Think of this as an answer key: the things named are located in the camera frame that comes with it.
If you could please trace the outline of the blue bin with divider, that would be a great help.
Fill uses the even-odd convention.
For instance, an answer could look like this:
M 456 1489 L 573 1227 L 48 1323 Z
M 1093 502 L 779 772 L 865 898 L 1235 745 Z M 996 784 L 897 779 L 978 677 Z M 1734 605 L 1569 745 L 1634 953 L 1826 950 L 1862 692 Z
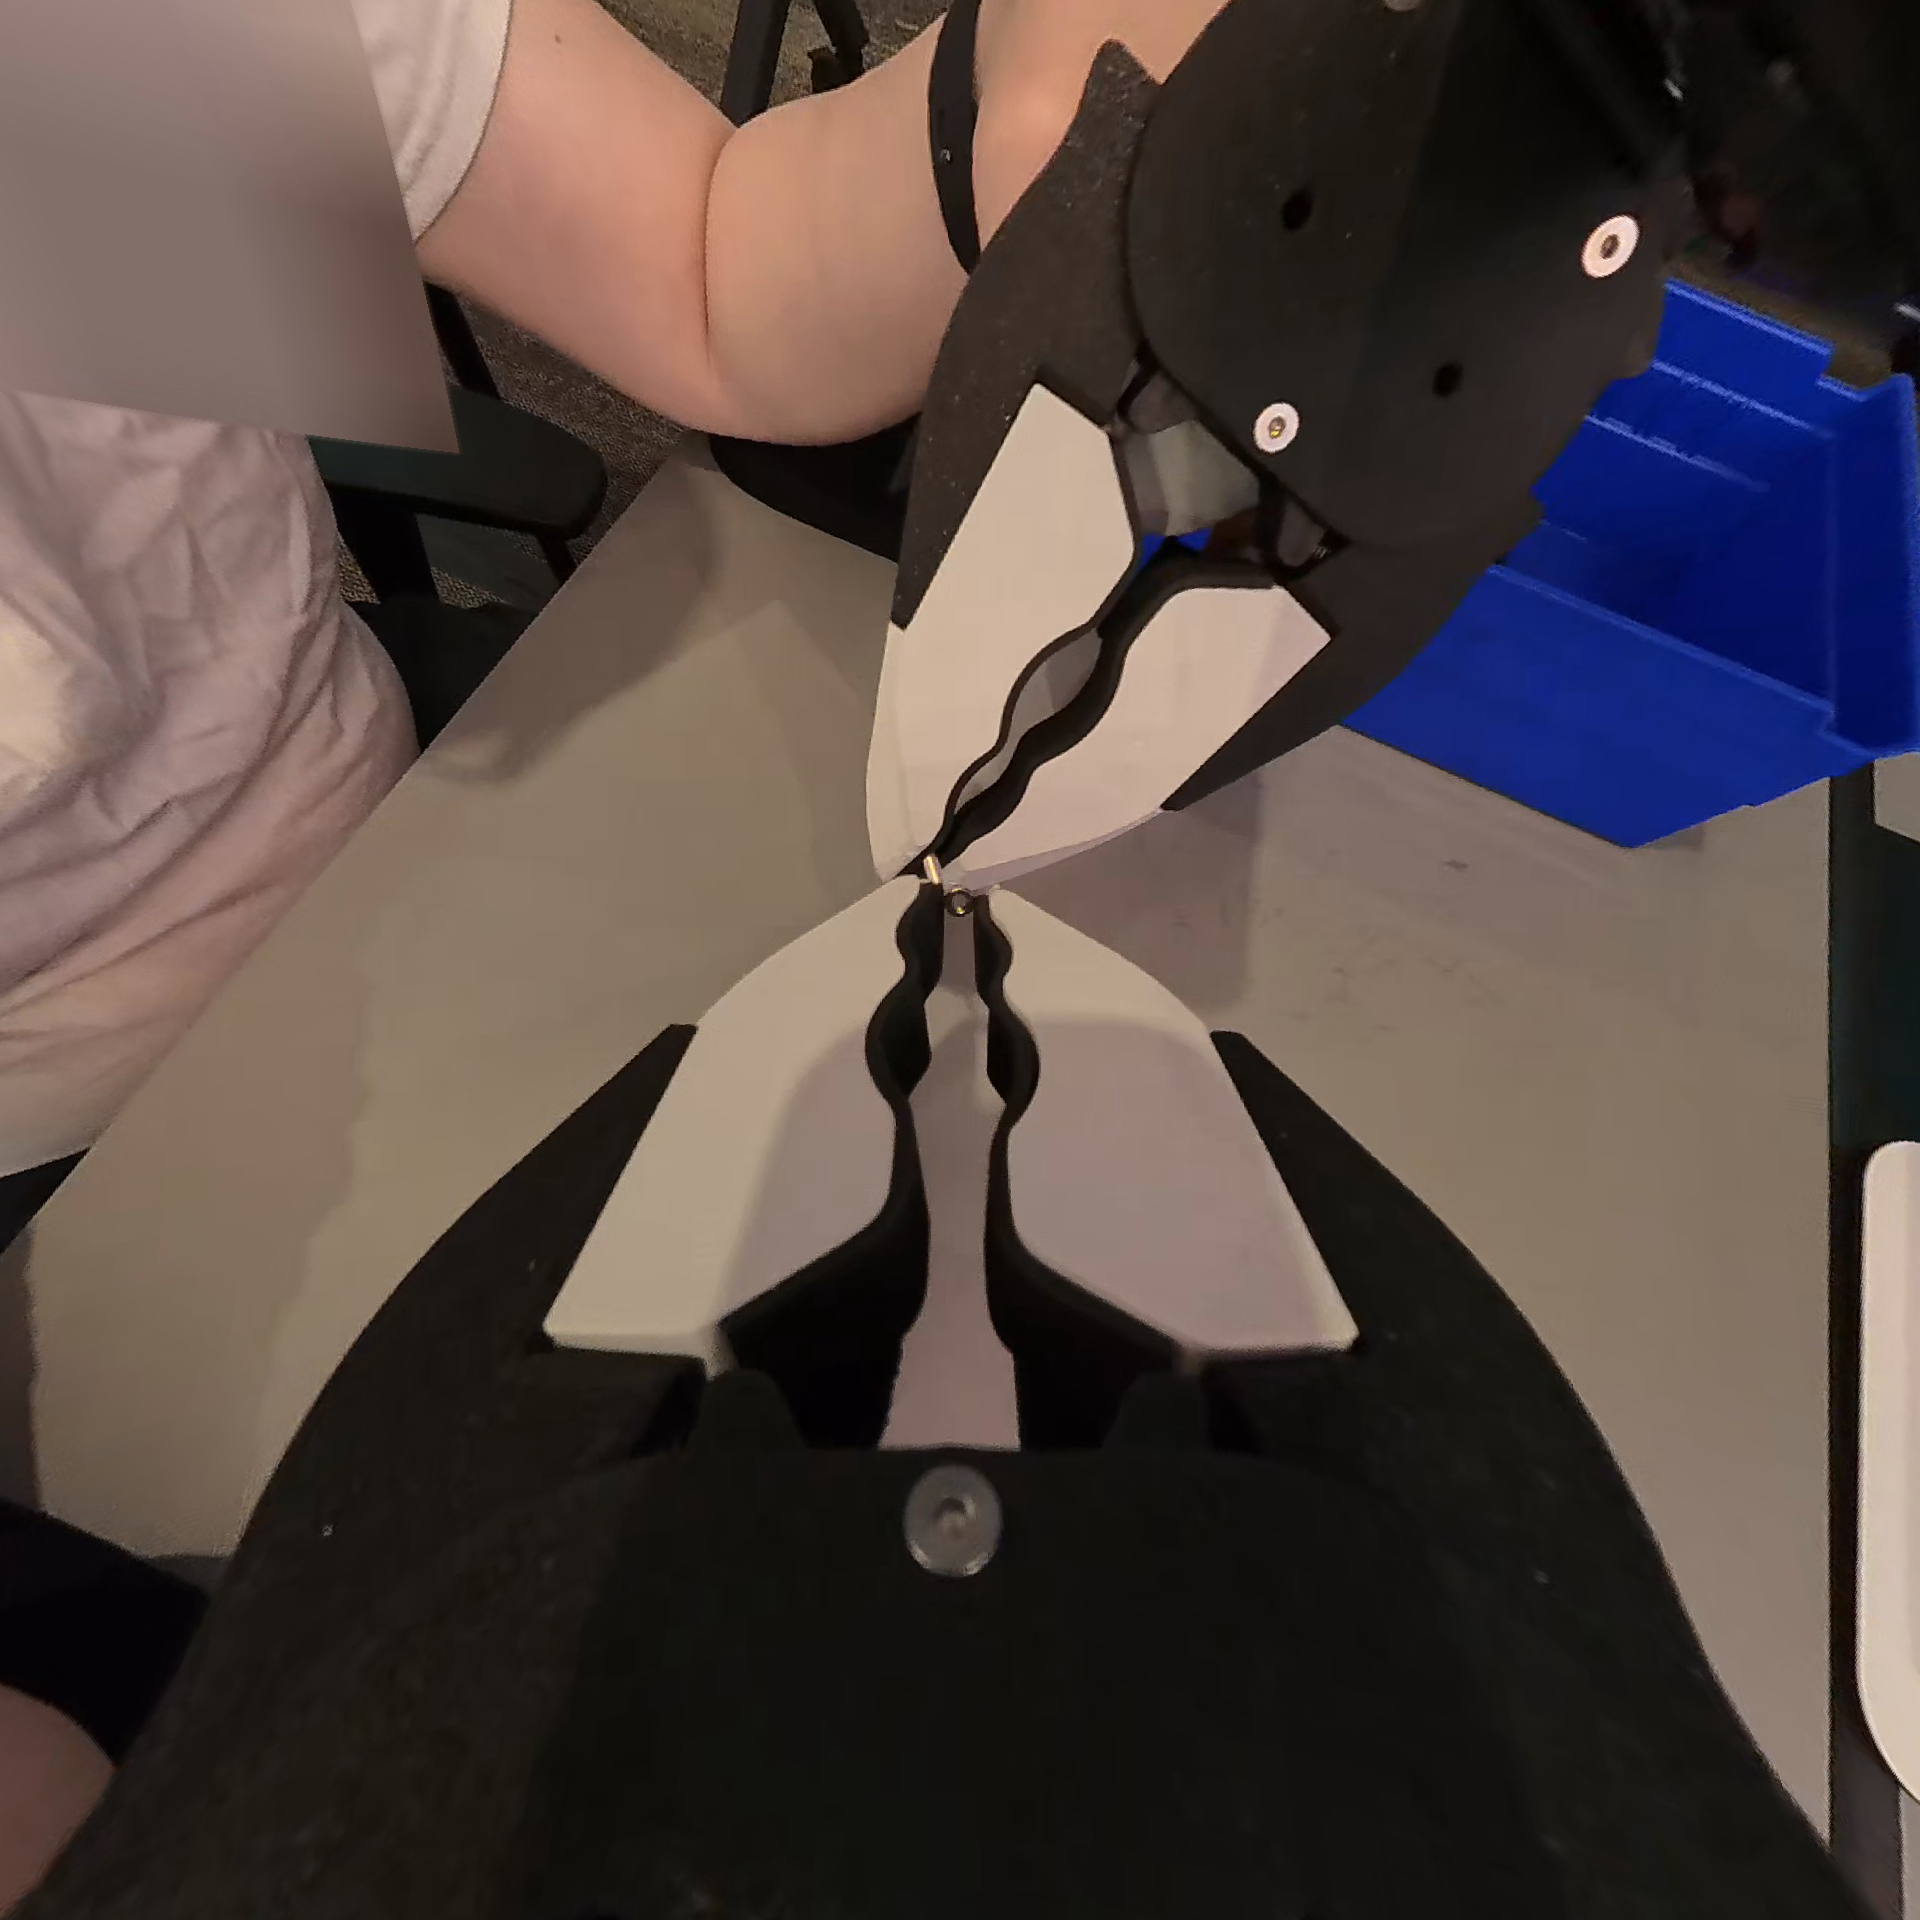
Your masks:
M 1541 520 L 1346 730 L 1638 850 L 1918 739 L 1915 393 L 1670 283 Z

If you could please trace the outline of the person's left forearm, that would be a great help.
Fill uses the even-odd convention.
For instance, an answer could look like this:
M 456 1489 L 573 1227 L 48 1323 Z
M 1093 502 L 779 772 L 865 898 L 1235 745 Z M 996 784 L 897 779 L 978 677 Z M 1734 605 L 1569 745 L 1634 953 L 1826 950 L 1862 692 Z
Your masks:
M 681 426 L 841 444 L 917 414 L 966 274 L 929 90 L 964 47 L 980 240 L 1059 147 L 1093 57 L 1162 83 L 1206 3 L 953 4 L 826 95 L 732 126 L 598 4 L 511 4 L 491 109 L 416 242 L 427 280 Z

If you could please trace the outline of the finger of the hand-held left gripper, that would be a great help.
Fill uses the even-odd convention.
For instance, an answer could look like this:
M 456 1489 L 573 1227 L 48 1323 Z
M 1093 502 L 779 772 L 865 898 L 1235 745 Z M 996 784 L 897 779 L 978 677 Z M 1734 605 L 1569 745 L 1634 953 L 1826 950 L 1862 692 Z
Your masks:
M 1153 821 L 1330 643 L 1280 585 L 1207 562 L 1156 572 L 1139 610 L 1108 617 L 1078 690 L 959 810 L 955 871 L 1029 875 Z
M 1026 393 L 911 613 L 894 613 L 868 754 L 877 881 L 926 856 L 1011 879 L 1151 818 L 1166 795 L 1166 619 L 1149 439 Z

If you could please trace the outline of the black wristband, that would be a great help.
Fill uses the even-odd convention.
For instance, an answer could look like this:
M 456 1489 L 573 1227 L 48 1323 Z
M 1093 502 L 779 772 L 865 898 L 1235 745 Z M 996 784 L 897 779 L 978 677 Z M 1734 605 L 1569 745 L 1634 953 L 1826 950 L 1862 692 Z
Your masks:
M 951 3 L 946 8 L 931 42 L 924 90 L 933 200 L 964 277 L 972 277 L 981 256 L 973 184 L 980 14 L 981 3 Z

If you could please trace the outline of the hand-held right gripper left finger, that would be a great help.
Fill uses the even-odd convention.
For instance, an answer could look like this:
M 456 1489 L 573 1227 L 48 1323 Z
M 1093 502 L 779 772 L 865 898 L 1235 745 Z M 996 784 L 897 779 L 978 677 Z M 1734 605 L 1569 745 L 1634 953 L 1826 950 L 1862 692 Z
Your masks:
M 697 1021 L 541 1334 L 556 1348 L 743 1352 L 746 1310 L 875 1229 L 917 1184 L 942 892 L 881 884 Z

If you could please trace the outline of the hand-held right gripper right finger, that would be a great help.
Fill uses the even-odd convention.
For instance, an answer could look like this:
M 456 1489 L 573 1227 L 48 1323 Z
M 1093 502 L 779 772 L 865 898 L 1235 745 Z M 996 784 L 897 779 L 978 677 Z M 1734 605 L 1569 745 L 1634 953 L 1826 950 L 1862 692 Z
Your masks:
M 1016 892 L 972 911 L 1011 1252 L 1195 1360 L 1357 1337 L 1212 1031 Z

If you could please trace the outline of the white document stand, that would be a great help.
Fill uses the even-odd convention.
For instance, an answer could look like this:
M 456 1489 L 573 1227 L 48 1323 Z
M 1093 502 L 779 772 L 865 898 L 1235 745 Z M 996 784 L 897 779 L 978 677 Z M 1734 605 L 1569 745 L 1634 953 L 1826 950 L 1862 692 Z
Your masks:
M 1862 1177 L 1855 1687 L 1895 1784 L 1918 1798 L 1918 1144 Z

